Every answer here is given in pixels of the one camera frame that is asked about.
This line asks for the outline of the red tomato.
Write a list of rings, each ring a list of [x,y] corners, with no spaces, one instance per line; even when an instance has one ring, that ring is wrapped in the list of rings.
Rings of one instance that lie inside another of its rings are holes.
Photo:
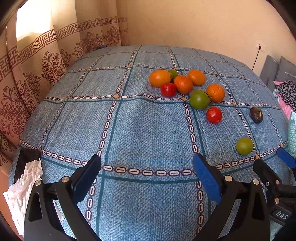
[[[177,94],[177,86],[173,83],[170,83],[170,82],[167,82],[167,83],[164,83],[161,88],[161,94],[164,96],[164,97],[167,97],[167,98],[171,98],[171,97],[174,97],[176,94]]]
[[[218,124],[221,122],[223,114],[219,108],[213,106],[207,109],[206,118],[210,123]]]

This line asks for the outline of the blue patterned bed cover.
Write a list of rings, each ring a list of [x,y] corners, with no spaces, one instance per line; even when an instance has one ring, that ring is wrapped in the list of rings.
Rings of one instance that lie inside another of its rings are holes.
[[[201,90],[223,87],[220,123],[209,123],[187,94],[167,98],[150,85],[153,71],[169,69],[202,71]],[[254,106],[261,123],[250,118]],[[252,139],[249,155],[237,152],[240,138]],[[194,173],[194,154],[242,182],[256,178],[252,164],[262,158],[293,185],[291,169],[275,154],[287,139],[284,112],[245,64],[189,48],[118,46],[77,60],[35,108],[18,146],[43,151],[46,183],[101,157],[102,169],[78,206],[102,240],[192,240],[215,208]]]

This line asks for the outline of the dark brown avocado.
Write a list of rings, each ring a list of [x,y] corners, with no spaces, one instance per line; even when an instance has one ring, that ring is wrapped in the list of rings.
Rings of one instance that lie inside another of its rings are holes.
[[[262,111],[255,106],[250,109],[249,115],[255,123],[261,123],[263,121]]]

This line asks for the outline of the small green tomato back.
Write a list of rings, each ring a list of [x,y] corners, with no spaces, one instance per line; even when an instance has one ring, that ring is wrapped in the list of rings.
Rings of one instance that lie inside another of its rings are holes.
[[[171,79],[174,79],[179,75],[179,73],[175,69],[170,69],[168,70],[168,72],[170,73]]]

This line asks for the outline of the leopard print cloth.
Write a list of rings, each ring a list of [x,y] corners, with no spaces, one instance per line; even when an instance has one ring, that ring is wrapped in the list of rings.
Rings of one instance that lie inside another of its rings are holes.
[[[285,104],[289,105],[293,111],[296,111],[296,85],[294,80],[288,80],[281,83],[277,87],[278,93],[281,95]]]

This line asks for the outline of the grey cushion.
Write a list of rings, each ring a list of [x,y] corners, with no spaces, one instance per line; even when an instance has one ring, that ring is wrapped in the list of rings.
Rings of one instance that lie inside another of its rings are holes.
[[[273,92],[275,81],[282,83],[287,80],[295,81],[295,65],[281,56],[280,61],[267,55],[259,77],[268,89]]]

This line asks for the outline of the beige patterned curtain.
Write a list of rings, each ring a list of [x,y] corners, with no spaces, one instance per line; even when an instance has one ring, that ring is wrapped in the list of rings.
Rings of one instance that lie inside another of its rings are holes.
[[[84,54],[128,43],[125,1],[1,1],[1,171],[25,125]]]

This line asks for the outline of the large green tomato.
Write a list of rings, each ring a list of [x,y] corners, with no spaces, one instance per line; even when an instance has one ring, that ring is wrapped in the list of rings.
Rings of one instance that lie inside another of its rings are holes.
[[[195,90],[190,95],[189,102],[194,109],[205,110],[209,105],[209,96],[206,92]]]

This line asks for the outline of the white crumpled paper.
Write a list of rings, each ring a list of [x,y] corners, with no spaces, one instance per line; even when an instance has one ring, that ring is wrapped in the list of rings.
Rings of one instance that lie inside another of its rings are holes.
[[[34,160],[25,165],[24,172],[16,182],[3,193],[11,212],[12,220],[19,235],[23,236],[27,204],[35,181],[41,180],[43,169],[41,160]]]

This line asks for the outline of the light blue plastic basket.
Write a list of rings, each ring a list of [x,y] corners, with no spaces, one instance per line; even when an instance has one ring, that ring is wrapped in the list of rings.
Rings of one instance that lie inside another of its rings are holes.
[[[296,156],[296,115],[295,111],[292,111],[290,114],[290,121],[288,124],[288,152],[294,158]]]

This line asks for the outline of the orange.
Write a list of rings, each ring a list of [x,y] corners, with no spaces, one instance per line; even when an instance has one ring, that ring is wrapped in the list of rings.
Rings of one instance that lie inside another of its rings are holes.
[[[206,76],[200,70],[190,70],[187,77],[191,79],[192,83],[196,86],[201,86],[206,81]]]
[[[189,94],[193,90],[192,80],[185,75],[175,77],[174,85],[176,85],[178,92],[181,94]]]
[[[171,81],[171,75],[166,70],[155,70],[149,76],[149,82],[152,86],[160,88],[163,84]]]
[[[206,88],[206,93],[208,94],[210,101],[213,103],[219,103],[225,97],[225,91],[219,84],[210,84]]]

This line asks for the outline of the pink bedding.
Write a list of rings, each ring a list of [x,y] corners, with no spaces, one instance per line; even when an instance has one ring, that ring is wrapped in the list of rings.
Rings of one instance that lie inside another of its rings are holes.
[[[290,115],[292,113],[291,106],[284,102],[282,96],[279,94],[279,92],[276,88],[273,90],[273,95],[276,97],[280,107],[282,108],[283,112],[287,116],[287,119],[290,120]]]

